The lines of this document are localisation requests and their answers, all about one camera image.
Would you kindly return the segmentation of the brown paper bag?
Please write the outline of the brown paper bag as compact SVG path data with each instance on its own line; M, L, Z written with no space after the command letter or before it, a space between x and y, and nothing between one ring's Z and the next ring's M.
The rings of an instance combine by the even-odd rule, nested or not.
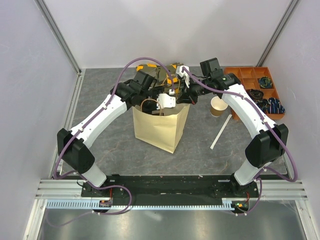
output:
M156 100L163 87L151 88L155 80L150 75L135 76L133 79L135 83L141 85L140 93L146 96L145 99L151 97ZM183 135L190 105L176 104L173 108L162 109L161 115L151 115L142 112L143 100L139 100L132 108L135 137L169 153L174 153Z

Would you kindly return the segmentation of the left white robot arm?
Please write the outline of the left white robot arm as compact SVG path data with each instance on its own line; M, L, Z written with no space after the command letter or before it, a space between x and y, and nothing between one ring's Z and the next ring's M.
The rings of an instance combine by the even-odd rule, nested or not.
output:
M81 123L70 130L62 128L57 133L59 161L63 160L75 172L92 184L92 191L99 197L110 191L107 176L95 163L90 152L97 137L120 115L145 99L155 97L158 88L150 89L157 80L139 70L133 79L117 83L106 99Z

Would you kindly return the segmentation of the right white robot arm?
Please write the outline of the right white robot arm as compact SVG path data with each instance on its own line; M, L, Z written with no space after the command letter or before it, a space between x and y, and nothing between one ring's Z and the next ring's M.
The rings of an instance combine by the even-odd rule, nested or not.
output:
M223 72L217 58L203 61L200 66L203 79L198 79L185 65L176 68L182 87L178 100L194 105L199 96L216 94L247 128L252 140L245 149L246 160L233 173L229 184L230 193L240 197L264 167L284 155L289 130L270 119L248 95L240 79L234 73Z

